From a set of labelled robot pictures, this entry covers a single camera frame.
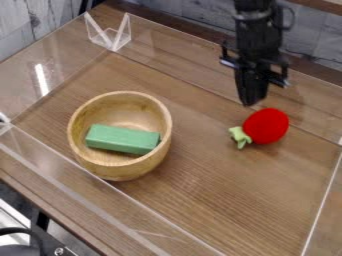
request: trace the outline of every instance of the wooden bowl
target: wooden bowl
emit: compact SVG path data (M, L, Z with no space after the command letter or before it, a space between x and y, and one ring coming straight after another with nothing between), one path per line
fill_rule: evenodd
M112 125L160 133L157 147L144 156L85 146L92 124ZM171 142L172 120L163 103L144 93L120 91L90 99L73 113L68 141L78 163L105 180L124 181L149 172L164 159Z

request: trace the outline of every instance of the wooden table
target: wooden table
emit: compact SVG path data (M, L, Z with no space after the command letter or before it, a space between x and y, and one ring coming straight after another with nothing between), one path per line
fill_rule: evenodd
M123 16L108 4L92 14L103 27L117 27ZM131 21L133 40L119 54L89 43L78 18L1 64L0 77L12 85L5 94L20 104L0 107L13 116L40 97L32 89L36 65L49 71L50 86L64 81L13 119L37 140L17 128L2 136L0 145L12 145L13 137L20 143L9 155L0 148L1 179L104 255L300 255L340 168L340 88L292 71L295 86L271 88L264 102L243 108L232 72L217 63L217 45L136 17ZM173 134L167 159L151 174L105 184L62 156L74 161L65 136L73 111L115 90L160 99ZM290 115L286 138L236 150L227 128L268 106ZM17 154L28 160L14 160ZM334 193L332 211L340 204L340 191ZM324 213L318 224L328 221ZM328 243L310 246L310 255L339 250L340 239L322 230L314 238L322 235Z

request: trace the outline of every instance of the toy strawberry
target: toy strawberry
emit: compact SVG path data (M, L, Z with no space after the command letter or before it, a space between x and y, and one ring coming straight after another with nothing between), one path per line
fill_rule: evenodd
M278 141L287 129L287 115L278 109L265 108L251 114L241 127L229 128L228 131L241 149L245 143L268 144Z

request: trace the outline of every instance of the green sponge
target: green sponge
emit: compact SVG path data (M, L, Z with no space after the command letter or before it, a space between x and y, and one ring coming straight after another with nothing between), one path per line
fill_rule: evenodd
M160 141L157 132L132 130L121 127L93 124L85 137L90 148L113 150L144 155L153 150Z

